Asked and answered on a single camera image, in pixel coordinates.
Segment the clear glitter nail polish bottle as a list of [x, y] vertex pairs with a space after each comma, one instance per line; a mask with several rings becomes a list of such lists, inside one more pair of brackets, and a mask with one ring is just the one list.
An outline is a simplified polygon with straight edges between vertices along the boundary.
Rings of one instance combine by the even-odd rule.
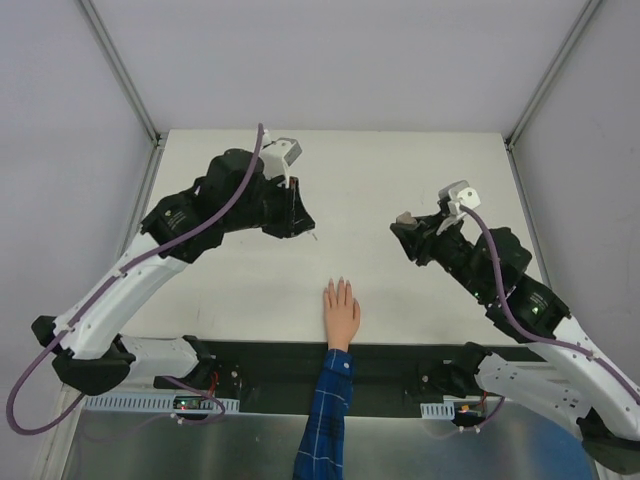
[[405, 211], [396, 218], [395, 224], [403, 228], [413, 228], [417, 221], [409, 211]]

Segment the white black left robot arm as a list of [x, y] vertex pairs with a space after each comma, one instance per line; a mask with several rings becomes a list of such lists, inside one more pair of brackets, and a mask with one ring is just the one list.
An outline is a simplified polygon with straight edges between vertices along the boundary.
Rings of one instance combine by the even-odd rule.
[[290, 173], [301, 153], [289, 138], [258, 154], [229, 149], [190, 188], [162, 198], [99, 285], [66, 313], [33, 322], [39, 343], [52, 349], [58, 378], [87, 396], [138, 378], [153, 378], [157, 387], [169, 378], [204, 387], [215, 360], [202, 341], [192, 335], [131, 337], [121, 330], [160, 287], [219, 247], [226, 234], [259, 229], [288, 239], [314, 229]]

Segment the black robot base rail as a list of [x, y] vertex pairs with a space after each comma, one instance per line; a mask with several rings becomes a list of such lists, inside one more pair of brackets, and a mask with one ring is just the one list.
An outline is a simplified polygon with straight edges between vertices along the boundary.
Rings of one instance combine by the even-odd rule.
[[337, 401], [357, 417], [417, 418], [424, 404], [479, 397], [473, 376], [489, 348], [321, 343], [195, 342], [198, 365], [180, 382], [237, 400], [243, 413], [306, 415]]

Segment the mannequin hand with long nails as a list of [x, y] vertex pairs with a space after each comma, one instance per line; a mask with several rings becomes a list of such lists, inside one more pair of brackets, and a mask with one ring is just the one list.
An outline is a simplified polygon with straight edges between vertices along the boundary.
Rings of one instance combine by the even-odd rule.
[[330, 279], [323, 292], [324, 326], [329, 350], [347, 352], [361, 323], [361, 308], [352, 285], [340, 278]]

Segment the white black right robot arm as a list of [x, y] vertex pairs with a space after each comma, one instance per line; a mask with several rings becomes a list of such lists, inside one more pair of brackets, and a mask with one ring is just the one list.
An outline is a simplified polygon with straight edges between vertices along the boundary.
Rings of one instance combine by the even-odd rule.
[[481, 228], [477, 242], [442, 214], [399, 216], [390, 230], [408, 259], [440, 265], [485, 309], [492, 324], [564, 379], [556, 384], [473, 342], [428, 374], [458, 398], [480, 389], [510, 399], [580, 440], [598, 464], [619, 475], [639, 471], [639, 387], [590, 339], [570, 308], [526, 273], [531, 253], [507, 227]]

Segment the blue plaid sleeve forearm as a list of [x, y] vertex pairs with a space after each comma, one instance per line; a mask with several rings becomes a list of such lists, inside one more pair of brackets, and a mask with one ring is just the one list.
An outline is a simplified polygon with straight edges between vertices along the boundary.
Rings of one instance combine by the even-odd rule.
[[293, 479], [343, 479], [345, 417], [353, 395], [353, 357], [329, 350], [296, 453]]

